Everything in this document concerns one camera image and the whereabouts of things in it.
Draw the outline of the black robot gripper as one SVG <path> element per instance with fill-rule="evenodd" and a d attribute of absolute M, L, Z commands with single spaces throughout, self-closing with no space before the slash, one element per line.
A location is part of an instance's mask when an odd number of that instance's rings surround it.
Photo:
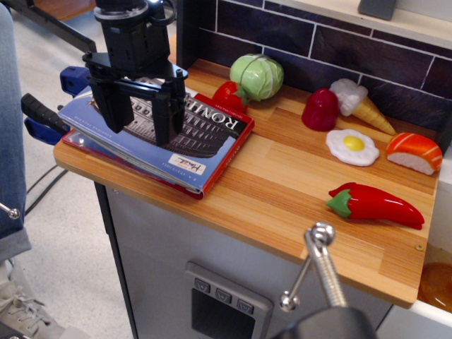
<path fill-rule="evenodd" d="M 107 126 L 119 133 L 133 119 L 122 93 L 155 93 L 151 99 L 155 142 L 170 143 L 182 131 L 187 71 L 169 61 L 167 26 L 175 15 L 163 9 L 95 9 L 107 51 L 87 52 L 93 98 Z"/>

